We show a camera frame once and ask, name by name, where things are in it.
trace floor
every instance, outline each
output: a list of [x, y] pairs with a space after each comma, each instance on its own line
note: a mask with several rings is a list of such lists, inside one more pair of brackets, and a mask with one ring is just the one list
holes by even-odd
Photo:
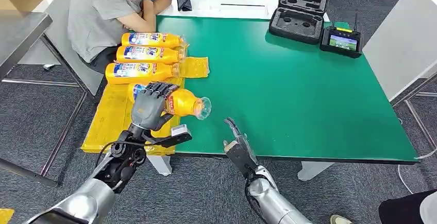
[[[338, 21], [353, 21], [359, 7], [360, 24], [370, 37], [397, 0], [330, 0]], [[40, 66], [19, 65], [11, 78], [72, 81], [60, 66], [45, 72]], [[429, 91], [437, 91], [437, 84]], [[0, 84], [0, 157], [40, 171], [62, 126], [81, 92], [74, 88]], [[437, 98], [417, 97], [414, 106], [437, 137]], [[21, 223], [57, 203], [77, 189], [91, 172], [95, 154], [79, 147], [95, 109], [87, 100], [65, 145], [49, 171], [61, 186], [48, 188], [0, 169], [0, 208], [16, 212], [10, 223]], [[418, 154], [433, 148], [414, 122], [408, 108], [396, 113]], [[328, 223], [340, 214], [354, 223], [380, 223], [378, 205], [408, 194], [397, 177], [397, 166], [334, 164], [311, 181], [297, 180], [300, 163], [263, 160], [282, 192], [314, 223]], [[228, 159], [172, 158], [173, 174], [157, 174], [150, 164], [141, 167], [107, 216], [105, 223], [261, 223], [243, 194], [244, 181]], [[401, 174], [414, 192], [437, 188], [437, 157], [415, 166], [401, 166]]]

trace white sneaker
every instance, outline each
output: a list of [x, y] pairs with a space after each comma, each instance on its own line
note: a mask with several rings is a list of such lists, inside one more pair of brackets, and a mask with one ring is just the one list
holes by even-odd
[[352, 221], [340, 215], [331, 215], [331, 224], [352, 224]]

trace robotic arm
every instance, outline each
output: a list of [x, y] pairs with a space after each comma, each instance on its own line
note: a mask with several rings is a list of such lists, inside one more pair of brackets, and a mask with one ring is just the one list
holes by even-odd
[[[178, 88], [168, 83], [152, 82], [140, 92], [132, 109], [132, 123], [121, 132], [115, 142], [101, 150], [96, 166], [85, 183], [73, 194], [50, 209], [34, 216], [26, 224], [95, 224], [102, 223], [115, 202], [115, 195], [122, 192], [137, 168], [146, 160], [144, 146], [170, 147], [191, 140], [186, 125], [172, 128], [164, 138], [152, 137], [152, 130], [159, 130], [171, 114], [161, 116], [166, 98]], [[225, 122], [235, 140], [224, 141], [226, 155], [246, 179], [245, 195], [252, 209], [266, 224], [311, 224], [278, 190], [268, 170], [259, 165], [256, 157], [231, 118]], [[102, 161], [103, 151], [111, 146]], [[253, 205], [258, 203], [260, 214]]]
[[[232, 118], [225, 119], [235, 140], [223, 141], [224, 151], [246, 179], [244, 193], [250, 207], [266, 224], [311, 224], [311, 222], [279, 193], [278, 186], [268, 170], [259, 165], [249, 147], [246, 134], [242, 134]], [[253, 205], [258, 203], [261, 213]]]
[[[161, 113], [165, 99], [177, 88], [174, 84], [150, 83], [133, 105], [129, 128], [121, 132], [117, 141], [101, 150], [96, 167], [85, 183], [57, 205], [25, 223], [102, 223], [115, 202], [115, 195], [122, 192], [137, 168], [145, 162], [144, 146], [170, 147], [191, 140], [186, 125], [172, 128], [172, 134], [164, 138], [154, 138], [150, 133], [151, 130], [159, 130], [172, 117], [171, 114], [161, 116]], [[99, 162], [108, 146], [111, 146], [109, 152]]]

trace green tabletop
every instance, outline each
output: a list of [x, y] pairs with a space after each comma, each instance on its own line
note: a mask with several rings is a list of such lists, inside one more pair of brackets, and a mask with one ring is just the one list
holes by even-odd
[[185, 87], [211, 99], [211, 114], [181, 119], [193, 139], [176, 153], [223, 154], [223, 140], [232, 141], [223, 122], [230, 116], [261, 157], [417, 161], [364, 56], [273, 36], [265, 20], [158, 16], [157, 22], [160, 32], [184, 35], [189, 56], [209, 57], [209, 77], [186, 79]]

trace plastic bottle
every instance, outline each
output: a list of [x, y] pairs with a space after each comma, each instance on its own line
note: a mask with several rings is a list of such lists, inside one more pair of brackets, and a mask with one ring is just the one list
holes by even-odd
[[[130, 84], [127, 88], [130, 101], [134, 102], [138, 93], [145, 88], [146, 85]], [[211, 101], [207, 97], [197, 98], [187, 89], [178, 88], [167, 98], [165, 111], [181, 117], [194, 115], [203, 120], [211, 112]]]
[[170, 33], [158, 32], [131, 32], [122, 35], [122, 45], [161, 46], [161, 47], [186, 47], [183, 37]]
[[165, 63], [174, 64], [185, 58], [185, 50], [164, 47], [120, 46], [117, 49], [117, 63]]
[[144, 83], [163, 81], [179, 76], [179, 64], [163, 63], [110, 63], [105, 76], [109, 84]]

